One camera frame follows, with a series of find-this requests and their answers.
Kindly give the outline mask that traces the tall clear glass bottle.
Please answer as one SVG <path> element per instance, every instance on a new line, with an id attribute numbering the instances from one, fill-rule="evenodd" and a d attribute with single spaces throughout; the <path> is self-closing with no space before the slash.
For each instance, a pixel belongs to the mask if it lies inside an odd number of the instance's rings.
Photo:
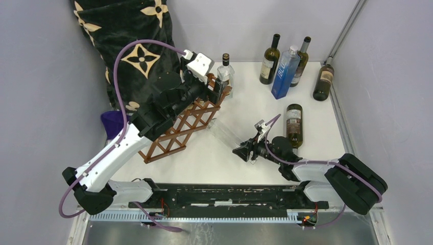
<path id="1" fill-rule="evenodd" d="M 217 118 L 207 125 L 207 130 L 231 150 L 241 147 L 241 140 L 228 126 Z"/>

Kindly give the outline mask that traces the brown wooden wine rack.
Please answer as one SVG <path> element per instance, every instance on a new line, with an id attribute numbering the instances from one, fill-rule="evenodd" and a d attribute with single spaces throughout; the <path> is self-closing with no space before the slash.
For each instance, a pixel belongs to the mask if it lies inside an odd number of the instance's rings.
<path id="1" fill-rule="evenodd" d="M 206 129 L 211 120 L 221 108 L 221 104 L 228 97 L 232 87 L 227 85 L 217 103 L 210 99 L 204 101 L 198 97 L 174 121 L 174 125 L 151 144 L 146 153 L 139 151 L 144 163 L 148 164 L 168 157 L 186 149 L 187 142 L 194 132 Z"/>

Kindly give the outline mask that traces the green wine bottle black cap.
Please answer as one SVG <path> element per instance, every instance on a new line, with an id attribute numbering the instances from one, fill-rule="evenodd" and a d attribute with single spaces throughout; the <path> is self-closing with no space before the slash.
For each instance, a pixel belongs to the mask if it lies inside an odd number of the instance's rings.
<path id="1" fill-rule="evenodd" d="M 274 34 L 271 46 L 266 49 L 260 70 L 259 80 L 262 84 L 269 85 L 273 82 L 275 70 L 278 66 L 280 51 L 278 43 L 280 34 Z"/>

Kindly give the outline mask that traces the blue square vodka bottle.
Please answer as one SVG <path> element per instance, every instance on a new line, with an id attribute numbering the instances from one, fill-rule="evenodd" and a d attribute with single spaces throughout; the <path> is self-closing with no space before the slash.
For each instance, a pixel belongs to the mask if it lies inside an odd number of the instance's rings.
<path id="1" fill-rule="evenodd" d="M 292 45 L 287 51 L 281 54 L 271 90 L 272 95 L 277 100 L 285 97 L 288 93 L 300 62 L 298 50 L 299 48 L 296 45 Z"/>

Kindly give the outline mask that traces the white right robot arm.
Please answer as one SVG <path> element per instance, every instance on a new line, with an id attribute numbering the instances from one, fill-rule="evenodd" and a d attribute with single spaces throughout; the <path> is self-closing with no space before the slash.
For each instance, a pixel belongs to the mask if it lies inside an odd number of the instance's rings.
<path id="1" fill-rule="evenodd" d="M 314 202 L 344 204 L 365 215 L 382 200 L 386 181 L 355 155 L 345 153 L 337 160 L 312 161 L 297 156 L 290 140 L 277 136 L 272 141 L 250 138 L 232 152 L 245 162 L 262 157 L 279 165 L 279 172 L 288 181 L 302 184 L 295 202 L 308 208 Z"/>

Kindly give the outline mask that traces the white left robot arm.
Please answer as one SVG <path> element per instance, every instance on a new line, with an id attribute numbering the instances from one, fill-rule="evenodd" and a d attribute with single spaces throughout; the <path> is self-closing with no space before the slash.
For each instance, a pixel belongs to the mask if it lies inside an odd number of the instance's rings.
<path id="1" fill-rule="evenodd" d="M 216 79 L 213 88 L 209 83 L 209 75 L 201 81 L 190 70 L 183 77 L 173 72 L 161 75 L 151 84 L 148 99 L 109 145 L 81 167 L 63 171 L 65 181 L 84 211 L 95 215 L 115 204 L 139 202 L 154 208 L 160 203 L 160 193 L 155 191 L 152 180 L 119 182 L 111 178 L 139 150 L 170 129 L 196 99 L 218 102 L 228 83 Z"/>

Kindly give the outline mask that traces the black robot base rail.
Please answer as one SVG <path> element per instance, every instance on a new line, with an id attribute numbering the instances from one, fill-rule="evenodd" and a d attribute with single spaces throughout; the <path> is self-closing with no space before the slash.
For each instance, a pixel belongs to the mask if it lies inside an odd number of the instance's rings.
<path id="1" fill-rule="evenodd" d="M 287 210 L 327 209 L 297 185 L 178 184 L 150 182 L 151 197 L 139 205 L 164 208 L 169 218 L 273 218 Z"/>

